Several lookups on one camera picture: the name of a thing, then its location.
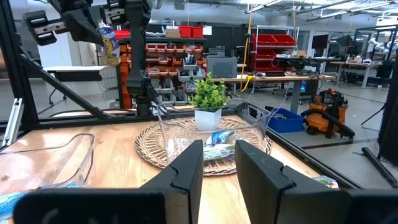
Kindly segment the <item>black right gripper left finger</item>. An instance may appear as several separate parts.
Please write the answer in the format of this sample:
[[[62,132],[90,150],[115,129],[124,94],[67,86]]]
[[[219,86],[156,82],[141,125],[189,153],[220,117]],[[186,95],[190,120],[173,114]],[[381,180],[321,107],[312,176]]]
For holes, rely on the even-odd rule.
[[[203,141],[193,141],[140,189],[139,224],[197,224],[203,182]]]

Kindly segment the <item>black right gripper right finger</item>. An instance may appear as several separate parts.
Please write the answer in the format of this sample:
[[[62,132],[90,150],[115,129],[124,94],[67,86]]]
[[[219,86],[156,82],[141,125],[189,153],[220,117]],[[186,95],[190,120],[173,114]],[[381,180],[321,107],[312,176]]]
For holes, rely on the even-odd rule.
[[[346,222],[344,192],[299,173],[244,140],[234,158],[252,224],[340,224]]]

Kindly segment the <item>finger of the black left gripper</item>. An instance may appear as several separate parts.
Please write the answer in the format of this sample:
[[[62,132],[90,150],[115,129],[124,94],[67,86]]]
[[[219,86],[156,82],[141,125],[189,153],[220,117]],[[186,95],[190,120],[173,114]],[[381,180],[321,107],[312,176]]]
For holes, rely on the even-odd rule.
[[[102,44],[101,35],[97,31],[98,24],[102,20],[102,9],[75,9],[63,14],[65,27],[75,42]]]

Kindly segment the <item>clear plastic bin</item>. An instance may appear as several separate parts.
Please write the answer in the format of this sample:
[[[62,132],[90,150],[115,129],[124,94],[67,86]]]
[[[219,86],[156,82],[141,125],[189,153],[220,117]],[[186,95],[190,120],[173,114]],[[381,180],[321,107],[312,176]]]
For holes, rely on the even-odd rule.
[[[248,100],[234,98],[223,106],[208,108],[178,108],[162,103],[157,109],[160,146],[168,163],[196,140],[202,141],[206,176],[236,172],[237,140],[271,152],[271,141],[266,134],[271,112]]]
[[[79,133],[50,147],[0,152],[0,196],[88,187],[95,176],[95,135]]]

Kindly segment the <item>white desk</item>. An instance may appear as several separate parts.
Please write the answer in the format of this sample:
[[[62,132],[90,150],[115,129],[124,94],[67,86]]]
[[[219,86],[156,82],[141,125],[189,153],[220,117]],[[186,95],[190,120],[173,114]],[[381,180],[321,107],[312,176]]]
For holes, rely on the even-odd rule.
[[[83,98],[103,94],[100,86],[103,68],[105,66],[57,66],[44,67],[44,70]]]

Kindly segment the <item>round woven wicker placemat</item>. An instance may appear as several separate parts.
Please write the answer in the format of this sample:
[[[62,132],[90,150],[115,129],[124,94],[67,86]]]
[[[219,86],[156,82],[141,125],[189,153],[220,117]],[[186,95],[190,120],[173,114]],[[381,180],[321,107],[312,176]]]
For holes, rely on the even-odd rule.
[[[223,117],[220,131],[234,131],[224,144],[235,146],[237,140],[245,140],[267,154],[272,151],[270,138],[262,127],[251,126],[237,117]],[[147,162],[165,168],[193,141],[202,140],[203,147],[211,145],[211,131],[197,130],[193,118],[171,119],[146,128],[136,139],[135,148]],[[203,175],[230,175],[236,172],[234,155],[216,161],[204,161]]]

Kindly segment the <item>blue storage bin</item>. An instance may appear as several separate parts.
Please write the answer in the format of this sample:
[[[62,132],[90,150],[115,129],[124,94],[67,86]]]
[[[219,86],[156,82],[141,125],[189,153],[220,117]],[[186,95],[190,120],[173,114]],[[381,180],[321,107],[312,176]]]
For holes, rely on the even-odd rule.
[[[294,133],[304,129],[304,117],[280,108],[270,118],[268,127],[277,133]]]

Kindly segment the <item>cardboard box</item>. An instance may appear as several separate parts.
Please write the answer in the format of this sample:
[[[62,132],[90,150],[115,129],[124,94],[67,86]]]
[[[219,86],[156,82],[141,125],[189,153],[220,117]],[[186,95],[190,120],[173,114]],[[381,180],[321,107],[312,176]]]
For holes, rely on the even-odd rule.
[[[179,26],[167,26],[165,28],[165,36],[167,38],[181,38]]]

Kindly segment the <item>green plant in white pot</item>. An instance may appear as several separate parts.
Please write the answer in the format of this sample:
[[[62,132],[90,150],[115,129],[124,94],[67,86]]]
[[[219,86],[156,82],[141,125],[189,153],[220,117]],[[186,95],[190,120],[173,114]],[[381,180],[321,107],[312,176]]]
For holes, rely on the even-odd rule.
[[[211,72],[204,80],[195,80],[195,93],[189,98],[189,103],[195,108],[197,129],[199,131],[218,129],[222,108],[229,100],[224,81],[216,83]]]

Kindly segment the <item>orange shop vacuum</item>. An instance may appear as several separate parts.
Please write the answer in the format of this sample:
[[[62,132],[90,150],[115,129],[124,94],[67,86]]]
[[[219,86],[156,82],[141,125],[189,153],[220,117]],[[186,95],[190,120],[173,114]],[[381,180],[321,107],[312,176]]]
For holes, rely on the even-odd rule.
[[[305,118],[308,134],[323,133],[327,139],[331,139],[337,133],[340,138],[353,138],[355,132],[345,124],[347,109],[348,101],[344,95],[329,88],[315,95],[309,108],[300,115]]]

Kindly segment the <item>orange parts bin shelf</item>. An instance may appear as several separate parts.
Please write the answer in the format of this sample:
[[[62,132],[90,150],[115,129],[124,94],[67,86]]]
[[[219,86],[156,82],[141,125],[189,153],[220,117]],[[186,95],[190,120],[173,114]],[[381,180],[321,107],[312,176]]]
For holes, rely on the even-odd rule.
[[[121,63],[118,65],[119,101],[124,109],[135,108],[135,99],[127,91],[132,68],[131,38],[120,40]],[[205,39],[146,37],[145,71],[159,103],[186,105],[195,92],[195,80],[206,76]]]

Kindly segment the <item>black floor stand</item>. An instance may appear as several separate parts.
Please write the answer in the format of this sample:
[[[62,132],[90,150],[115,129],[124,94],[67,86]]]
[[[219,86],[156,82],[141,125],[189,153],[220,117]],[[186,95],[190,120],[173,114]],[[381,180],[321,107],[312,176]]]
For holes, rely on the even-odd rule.
[[[398,179],[380,161],[380,158],[383,157],[398,168],[398,50],[396,50],[391,84],[384,105],[378,143],[379,152],[377,156],[367,147],[363,147],[361,150],[392,188],[398,189]]]

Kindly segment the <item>black monitor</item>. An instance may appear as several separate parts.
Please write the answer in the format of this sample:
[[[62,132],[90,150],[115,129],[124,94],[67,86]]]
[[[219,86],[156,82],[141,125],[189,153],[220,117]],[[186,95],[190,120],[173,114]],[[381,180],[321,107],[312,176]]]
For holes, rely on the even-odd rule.
[[[312,39],[312,49],[325,49],[328,45],[328,34],[314,35]]]

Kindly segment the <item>black aluminium table frame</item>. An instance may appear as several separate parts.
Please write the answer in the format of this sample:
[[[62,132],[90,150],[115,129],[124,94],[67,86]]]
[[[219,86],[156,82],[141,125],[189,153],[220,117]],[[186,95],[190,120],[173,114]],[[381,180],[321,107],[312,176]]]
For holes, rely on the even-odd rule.
[[[20,37],[16,31],[14,18],[12,15],[11,3],[9,0],[0,0],[0,46],[3,57],[6,63],[6,68],[11,81],[14,96],[22,98],[25,103],[25,109],[22,115],[22,129],[28,133],[37,129],[50,129],[50,128],[72,128],[79,126],[97,126],[102,124],[122,124],[122,123],[143,123],[146,121],[157,121],[156,116],[134,116],[122,115],[121,117],[112,117],[103,114],[98,108],[89,105],[87,101],[80,98],[76,93],[72,93],[64,84],[53,78],[47,72],[38,67],[38,64],[31,61],[28,56],[22,53],[20,47]],[[45,82],[55,87],[62,93],[65,92],[66,96],[80,105],[83,109],[87,110],[94,116],[86,116],[83,118],[44,118],[39,119],[37,110],[35,108],[34,97],[30,87],[28,74],[33,73],[42,78]],[[269,137],[282,148],[286,149],[293,156],[309,168],[314,169],[320,174],[330,176],[338,181],[339,186],[362,189],[363,187],[355,181],[349,179],[347,176],[339,173],[333,168],[320,162],[313,156],[305,152],[301,147],[296,146],[294,143],[276,133],[272,129],[266,131]]]

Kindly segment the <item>silver aluminium bracket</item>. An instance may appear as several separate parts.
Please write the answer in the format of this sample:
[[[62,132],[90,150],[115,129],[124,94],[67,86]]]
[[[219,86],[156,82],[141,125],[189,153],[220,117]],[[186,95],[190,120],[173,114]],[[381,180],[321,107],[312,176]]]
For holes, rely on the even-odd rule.
[[[15,142],[21,125],[21,119],[24,112],[24,103],[22,98],[15,98],[7,122],[6,131],[1,146],[10,146]]]

